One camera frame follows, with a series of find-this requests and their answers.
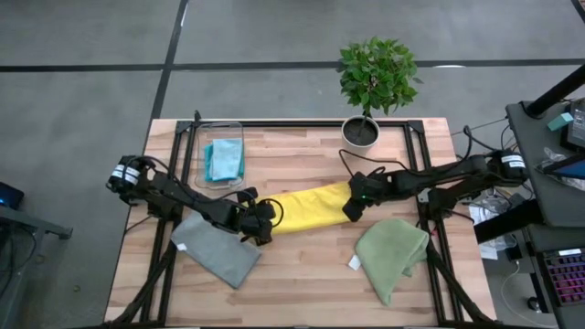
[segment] green leaves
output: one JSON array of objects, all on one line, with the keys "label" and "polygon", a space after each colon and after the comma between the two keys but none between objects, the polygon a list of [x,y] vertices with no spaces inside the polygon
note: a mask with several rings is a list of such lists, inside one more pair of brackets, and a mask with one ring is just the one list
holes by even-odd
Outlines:
[{"label": "green leaves", "polygon": [[397,40],[370,40],[340,50],[342,73],[341,93],[348,98],[347,103],[359,106],[364,112],[370,109],[383,110],[405,106],[413,102],[417,91],[410,81],[422,83],[414,75],[417,66],[414,55]]}]

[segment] wooden table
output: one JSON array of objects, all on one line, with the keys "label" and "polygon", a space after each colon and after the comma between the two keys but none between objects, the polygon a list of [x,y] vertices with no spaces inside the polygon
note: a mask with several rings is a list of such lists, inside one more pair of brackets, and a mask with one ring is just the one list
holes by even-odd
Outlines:
[{"label": "wooden table", "polygon": [[[455,161],[446,119],[417,120],[424,120],[432,164]],[[168,162],[175,126],[176,120],[153,121],[144,153]],[[349,179],[337,154],[343,147],[339,128],[246,128],[245,144],[246,184],[256,186],[261,196]],[[377,145],[367,156],[397,159],[407,164],[403,131],[382,128]],[[195,186],[193,166],[196,163],[193,161],[191,168],[191,186]],[[357,159],[349,159],[348,163],[352,169],[365,173],[377,166]],[[399,169],[393,164],[386,167]],[[145,207],[134,208],[128,225],[144,217]],[[390,307],[378,300],[363,269],[353,271],[347,266],[364,231],[378,220],[388,218],[416,223],[419,216],[414,198],[369,208],[357,223],[274,236],[272,243],[262,247],[258,264],[239,290],[230,288],[185,253],[178,253],[166,324],[435,325],[431,285],[424,262],[416,266],[412,278],[400,279]],[[495,318],[472,224],[452,217],[445,225],[458,280],[480,309]],[[120,314],[144,283],[155,227],[155,220],[147,221],[125,237],[106,320]],[[154,294],[154,305],[158,304],[161,285],[162,280]],[[441,291],[447,314],[452,314],[442,279]]]}]

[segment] white plant pot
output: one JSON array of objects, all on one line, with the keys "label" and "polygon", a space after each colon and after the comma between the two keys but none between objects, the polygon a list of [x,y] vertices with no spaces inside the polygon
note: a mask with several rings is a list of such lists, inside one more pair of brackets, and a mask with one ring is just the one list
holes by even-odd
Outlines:
[{"label": "white plant pot", "polygon": [[380,127],[378,126],[378,124],[376,123],[376,121],[374,121],[374,119],[370,118],[370,117],[366,117],[366,125],[370,124],[371,126],[374,127],[374,129],[376,130],[376,137],[373,141],[371,141],[371,143],[368,144],[360,144],[357,143],[355,140],[352,140],[351,136],[346,136],[346,125],[349,122],[359,122],[361,124],[361,121],[364,119],[363,115],[354,115],[352,117],[349,117],[344,124],[341,125],[341,135],[343,136],[344,139],[344,144],[346,147],[347,151],[356,153],[356,154],[364,154],[366,153],[372,146],[374,146],[374,144],[376,144],[376,142],[379,139],[380,136]]}]

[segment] clear plastic container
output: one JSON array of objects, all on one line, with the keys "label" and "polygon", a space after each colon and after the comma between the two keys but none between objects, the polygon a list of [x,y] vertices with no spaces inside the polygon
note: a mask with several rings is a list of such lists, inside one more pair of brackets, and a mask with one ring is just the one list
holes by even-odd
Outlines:
[{"label": "clear plastic container", "polygon": [[245,185],[245,158],[244,161],[244,175],[232,180],[220,182],[208,182],[205,179],[205,147],[213,143],[214,139],[231,139],[240,138],[242,147],[245,150],[244,143],[244,128],[239,122],[217,122],[201,124],[197,127],[195,139],[197,141],[197,169],[195,177],[195,185],[199,187],[206,195],[211,197],[221,196],[228,193],[230,190],[240,190],[246,188]]}]

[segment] gray floor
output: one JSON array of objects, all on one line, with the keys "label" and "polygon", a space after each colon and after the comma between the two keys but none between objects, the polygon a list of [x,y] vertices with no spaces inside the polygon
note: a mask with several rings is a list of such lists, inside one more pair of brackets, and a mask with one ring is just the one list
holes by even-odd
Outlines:
[{"label": "gray floor", "polygon": [[[0,0],[0,65],[163,63],[178,4]],[[335,60],[345,43],[373,35],[399,37],[417,59],[585,57],[585,26],[569,0],[191,0],[183,23],[177,63]],[[447,117],[456,133],[503,118],[507,103],[534,99],[574,69],[420,69],[419,97],[396,116]],[[25,211],[74,227],[71,240],[51,239],[43,249],[21,327],[101,322],[128,212],[104,183],[122,154],[143,150],[160,76],[0,73],[0,181],[27,193]],[[329,69],[174,72],[161,116],[190,118],[195,109],[217,118],[356,113]],[[504,127],[473,132],[499,145]],[[466,138],[453,141],[462,154]],[[498,318],[529,325],[499,294],[515,267],[484,265]],[[551,315],[526,309],[533,294],[526,275],[506,285],[517,312],[553,324]]]}]

